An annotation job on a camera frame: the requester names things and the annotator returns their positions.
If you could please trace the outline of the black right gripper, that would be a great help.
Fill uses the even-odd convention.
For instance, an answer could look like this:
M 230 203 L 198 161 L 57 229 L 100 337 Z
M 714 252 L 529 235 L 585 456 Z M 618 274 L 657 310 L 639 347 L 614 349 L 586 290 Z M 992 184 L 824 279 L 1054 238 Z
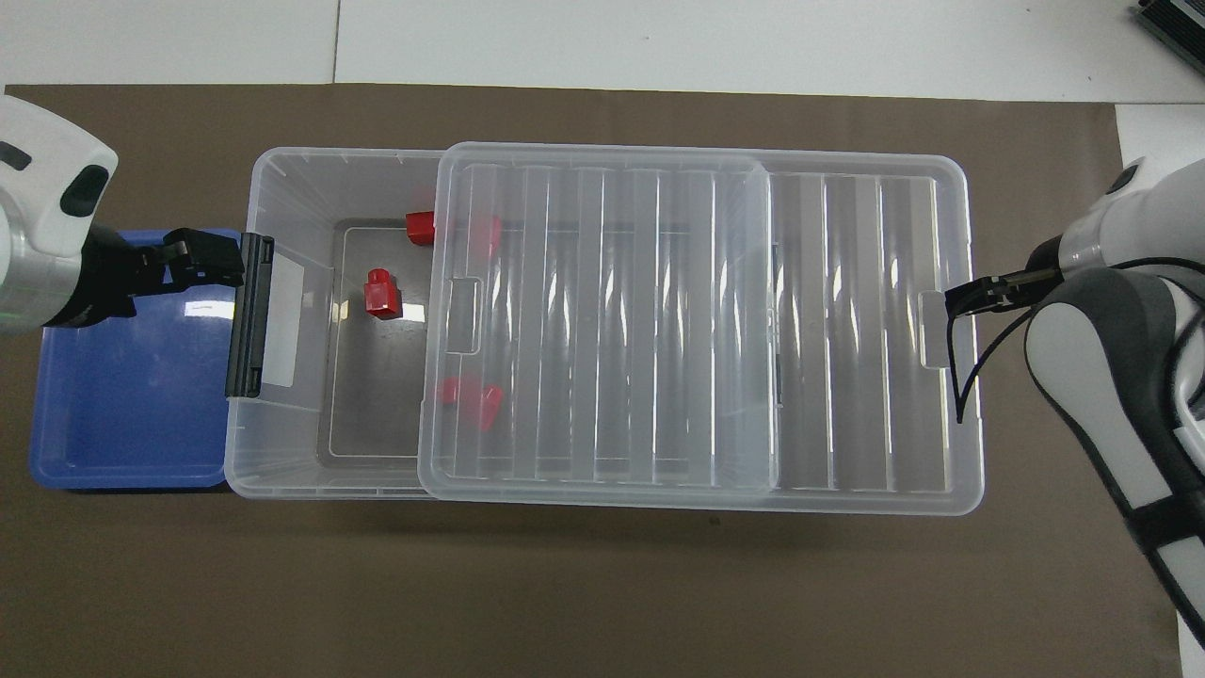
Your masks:
M 947 316 L 977 316 L 1006 313 L 1019 308 L 1013 291 L 1041 291 L 1056 288 L 1066 276 L 1060 266 L 1063 237 L 1051 237 L 1038 244 L 1027 259 L 1027 270 L 1006 275 L 984 276 L 980 282 L 966 282 L 945 291 Z

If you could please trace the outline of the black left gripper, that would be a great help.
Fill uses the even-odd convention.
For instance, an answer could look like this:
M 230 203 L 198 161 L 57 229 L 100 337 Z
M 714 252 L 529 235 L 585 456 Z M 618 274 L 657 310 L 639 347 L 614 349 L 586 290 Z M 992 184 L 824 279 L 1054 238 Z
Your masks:
M 202 229 L 167 234 L 170 263 L 194 263 L 193 285 L 242 285 L 246 269 L 236 236 Z M 155 244 L 133 244 L 107 226 L 92 226 L 82 249 L 72 295 L 48 326 L 94 326 L 137 316 L 135 299 L 166 295 L 167 265 Z

